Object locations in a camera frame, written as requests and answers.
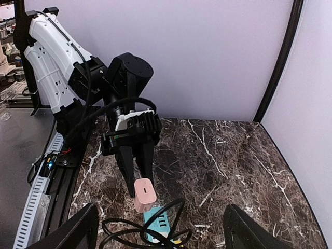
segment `pink object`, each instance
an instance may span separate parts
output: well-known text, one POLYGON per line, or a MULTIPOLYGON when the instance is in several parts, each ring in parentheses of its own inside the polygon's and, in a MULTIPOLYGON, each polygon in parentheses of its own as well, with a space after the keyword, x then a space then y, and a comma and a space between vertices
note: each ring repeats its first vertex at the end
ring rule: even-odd
POLYGON ((148 178, 137 179, 134 183, 135 209, 139 213, 147 212, 152 205, 157 201, 157 195, 152 182, 148 178))

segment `power strip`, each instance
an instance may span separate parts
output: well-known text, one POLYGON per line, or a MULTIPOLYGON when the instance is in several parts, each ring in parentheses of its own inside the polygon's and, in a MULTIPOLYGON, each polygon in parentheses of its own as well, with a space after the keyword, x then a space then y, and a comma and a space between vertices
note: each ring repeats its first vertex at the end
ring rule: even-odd
MULTIPOLYGON (((146 223, 155 213, 157 213, 162 207, 154 207, 148 212, 144 212, 144 222, 146 223)), ((158 216, 158 218, 148 227, 148 229, 151 229, 153 231, 156 231, 163 235, 164 237, 167 237, 168 234, 171 232, 171 227, 168 222, 168 217, 166 212, 163 212, 161 215, 158 216)), ((158 243, 159 240, 153 238, 151 235, 147 235, 147 239, 150 242, 158 243)))

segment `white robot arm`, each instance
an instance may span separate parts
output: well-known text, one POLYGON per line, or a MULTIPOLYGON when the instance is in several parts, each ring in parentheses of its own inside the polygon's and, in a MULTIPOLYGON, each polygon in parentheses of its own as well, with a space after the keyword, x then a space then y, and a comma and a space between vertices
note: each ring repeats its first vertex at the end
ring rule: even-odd
POLYGON ((106 67, 84 50, 57 20, 59 10, 28 11, 14 31, 17 48, 31 64, 38 89, 45 92, 57 131, 70 148, 83 141, 89 108, 103 99, 111 132, 102 134, 104 156, 116 155, 117 163, 134 197, 133 158, 143 178, 153 183, 152 158, 159 141, 161 122, 154 110, 135 111, 135 102, 153 75, 152 67, 130 53, 115 57, 106 67))
POLYGON ((74 64, 82 64, 83 60, 71 44, 74 44, 86 61, 91 54, 84 50, 67 33, 53 13, 38 14, 32 19, 29 34, 37 42, 28 46, 24 51, 25 57, 31 63, 38 89, 42 88, 49 100, 53 113, 60 111, 60 107, 68 107, 77 96, 68 86, 68 81, 74 71, 74 64), (65 34, 68 41, 59 30, 52 25, 51 19, 65 34))

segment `dark marble tabletop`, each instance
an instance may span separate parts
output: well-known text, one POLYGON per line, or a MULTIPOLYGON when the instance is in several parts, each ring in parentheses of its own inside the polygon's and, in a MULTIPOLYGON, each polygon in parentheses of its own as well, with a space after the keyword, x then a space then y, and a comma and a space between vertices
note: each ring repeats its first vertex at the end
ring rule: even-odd
MULTIPOLYGON (((163 119, 155 148, 158 203, 184 198, 179 227, 192 228, 188 248, 225 248, 222 216, 234 203, 293 248, 326 248, 314 216, 287 164, 257 123, 163 119)), ((79 173, 70 216, 95 203, 100 220, 124 218, 142 224, 114 156, 103 157, 97 121, 79 173)), ((128 228, 112 225, 111 231, 128 228)), ((98 242, 105 237, 99 229, 98 242)), ((130 238, 139 241, 136 236, 130 238)), ((107 248, 126 248, 113 241, 107 248)))

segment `cable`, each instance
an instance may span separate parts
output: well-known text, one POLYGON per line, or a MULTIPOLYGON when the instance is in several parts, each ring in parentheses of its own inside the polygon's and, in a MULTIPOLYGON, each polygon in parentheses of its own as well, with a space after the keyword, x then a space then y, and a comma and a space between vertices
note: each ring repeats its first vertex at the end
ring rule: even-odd
MULTIPOLYGON (((53 22, 53 20, 48 15, 46 15, 44 12, 40 12, 40 11, 37 11, 37 13, 44 15, 47 18, 47 20, 49 20, 50 23, 52 23, 53 26, 56 27, 56 29, 64 36, 64 38, 68 42, 71 41, 68 38, 68 36, 56 25, 56 23, 53 22)), ((71 42, 71 45, 75 49, 75 51, 78 53, 78 55, 81 57, 81 59, 83 61, 83 64, 84 64, 84 67, 85 67, 85 69, 87 71, 88 93, 87 93, 87 99, 86 99, 85 106, 84 106, 84 111, 83 111, 83 114, 82 114, 82 119, 83 119, 84 117, 86 117, 86 115, 87 115, 87 113, 89 111, 89 107, 90 107, 90 98, 91 98, 91 92, 92 92, 91 72, 90 72, 90 69, 89 69, 88 62, 84 59, 84 57, 81 54, 81 52, 78 50, 78 48, 75 46, 75 44, 73 42, 71 42)))
POLYGON ((27 174, 27 182, 31 183, 33 182, 33 180, 36 177, 36 173, 38 172, 38 169, 42 163, 43 160, 47 159, 49 157, 50 154, 54 154, 54 153, 58 153, 59 157, 65 156, 67 155, 72 149, 69 149, 67 151, 60 151, 60 150, 51 150, 50 152, 47 153, 47 155, 44 155, 44 157, 42 158, 41 156, 32 164, 31 168, 29 169, 29 172, 27 174), (32 171, 34 170, 34 176, 32 179, 30 179, 30 175, 32 173, 32 171))
POLYGON ((39 109, 39 105, 40 105, 40 96, 37 96, 37 105, 36 107, 34 108, 34 110, 32 111, 32 113, 30 114, 31 116, 34 116, 36 114, 36 112, 38 111, 39 109))
POLYGON ((32 93, 25 93, 25 91, 28 91, 28 87, 25 87, 24 88, 24 90, 22 91, 22 95, 24 96, 24 97, 29 97, 30 95, 32 95, 32 93))
POLYGON ((42 164, 42 161, 43 161, 43 158, 45 156, 45 152, 47 150, 47 147, 48 147, 48 144, 50 143, 50 140, 51 140, 51 137, 52 137, 52 134, 53 134, 53 130, 56 126, 56 119, 53 119, 53 123, 52 123, 52 127, 51 127, 51 130, 50 130, 50 133, 48 134, 48 138, 47 138, 47 141, 46 141, 46 144, 44 146, 44 149, 43 149, 43 152, 41 153, 41 157, 40 157, 40 161, 39 163, 37 164, 37 168, 36 168, 36 165, 33 164, 33 166, 30 168, 28 174, 27 174, 27 178, 26 178, 26 181, 27 183, 31 184, 33 182, 33 180, 36 178, 36 175, 38 173, 38 170, 42 164), (30 175, 32 173, 32 170, 34 169, 35 173, 33 174, 33 176, 30 178, 30 175))
POLYGON ((102 229, 107 234, 107 237, 100 243, 99 249, 103 249, 104 246, 109 241, 111 241, 113 239, 116 240, 116 241, 118 241, 119 243, 122 243, 123 245, 129 246, 129 247, 132 247, 132 248, 141 248, 141 249, 145 249, 145 248, 151 248, 151 249, 152 248, 153 249, 155 249, 155 248, 156 249, 185 248, 185 247, 180 247, 180 246, 186 244, 190 240, 190 238, 192 236, 191 229, 186 229, 184 231, 181 231, 179 233, 174 234, 174 231, 175 231, 176 226, 178 224, 179 218, 180 218, 181 213, 183 211, 184 205, 185 205, 185 200, 184 199, 177 199, 175 201, 172 201, 171 203, 169 203, 168 205, 166 205, 165 207, 163 207, 162 209, 160 209, 157 213, 155 213, 145 223, 144 226, 140 226, 139 224, 136 224, 136 223, 131 222, 131 221, 126 220, 126 219, 118 219, 118 218, 110 218, 110 219, 106 219, 106 220, 102 221, 102 229), (176 217, 175 217, 173 226, 172 226, 171 231, 170 231, 170 233, 169 233, 169 235, 168 235, 167 238, 164 237, 163 235, 161 235, 158 232, 155 232, 153 230, 148 229, 148 227, 158 218, 159 215, 161 215, 162 213, 166 212, 167 210, 169 210, 170 208, 172 208, 173 206, 176 206, 178 204, 181 204, 181 205, 180 205, 179 210, 176 213, 176 217), (116 232, 116 233, 111 233, 109 231, 109 229, 107 228, 107 226, 106 226, 109 223, 125 223, 125 224, 131 225, 131 226, 136 227, 136 228, 126 229, 126 230, 119 231, 119 232, 116 232), (128 240, 124 240, 124 239, 119 238, 119 236, 122 236, 122 235, 125 235, 125 234, 130 234, 130 233, 140 233, 140 237, 143 240, 143 242, 145 242, 147 244, 150 244, 150 245, 138 245, 138 244, 132 243, 132 242, 130 242, 128 240), (151 236, 153 236, 154 238, 158 239, 160 242, 158 242, 158 243, 152 243, 152 242, 148 241, 144 237, 144 235, 146 233, 148 233, 151 236), (183 235, 183 234, 186 234, 186 233, 188 234, 187 237, 180 244, 174 244, 171 241, 172 239, 177 238, 180 235, 183 235))
POLYGON ((94 113, 90 114, 89 116, 87 116, 86 118, 84 118, 83 120, 81 120, 78 124, 76 124, 69 132, 68 134, 65 136, 65 139, 67 141, 71 140, 75 134, 88 122, 96 119, 97 117, 99 117, 100 115, 102 115, 104 112, 106 112, 108 109, 110 108, 115 108, 117 106, 121 106, 124 104, 129 104, 129 103, 142 103, 145 104, 149 107, 151 107, 155 113, 157 112, 157 107, 156 105, 151 101, 151 100, 147 100, 145 98, 141 98, 141 97, 132 97, 132 98, 124 98, 112 103, 109 103, 108 105, 105 105, 104 107, 96 110, 94 113))

